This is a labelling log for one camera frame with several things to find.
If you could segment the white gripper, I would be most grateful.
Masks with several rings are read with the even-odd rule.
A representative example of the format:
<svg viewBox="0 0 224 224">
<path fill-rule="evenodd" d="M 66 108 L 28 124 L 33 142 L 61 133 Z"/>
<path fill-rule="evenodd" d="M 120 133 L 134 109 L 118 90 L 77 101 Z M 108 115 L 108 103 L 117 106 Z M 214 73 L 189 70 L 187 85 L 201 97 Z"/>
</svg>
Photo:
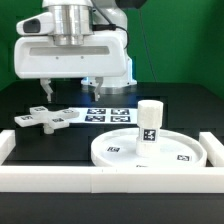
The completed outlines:
<svg viewBox="0 0 224 224">
<path fill-rule="evenodd" d="M 117 33 L 85 36 L 81 46 L 56 46 L 50 36 L 22 37 L 15 44 L 15 73 L 20 78 L 96 77 L 94 100 L 100 98 L 103 77 L 122 76 L 127 71 L 124 43 Z M 50 79 L 40 85 L 52 101 Z"/>
</svg>

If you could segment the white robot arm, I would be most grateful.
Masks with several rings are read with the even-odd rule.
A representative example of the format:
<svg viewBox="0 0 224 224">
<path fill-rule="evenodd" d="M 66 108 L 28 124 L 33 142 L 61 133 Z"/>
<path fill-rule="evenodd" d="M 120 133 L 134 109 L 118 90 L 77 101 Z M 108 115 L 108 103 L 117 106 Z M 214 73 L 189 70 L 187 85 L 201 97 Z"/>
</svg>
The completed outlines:
<svg viewBox="0 0 224 224">
<path fill-rule="evenodd" d="M 38 79 L 47 94 L 54 78 L 79 78 L 85 88 L 120 93 L 136 83 L 127 54 L 126 9 L 146 0 L 43 0 L 44 12 L 17 23 L 14 68 Z"/>
</svg>

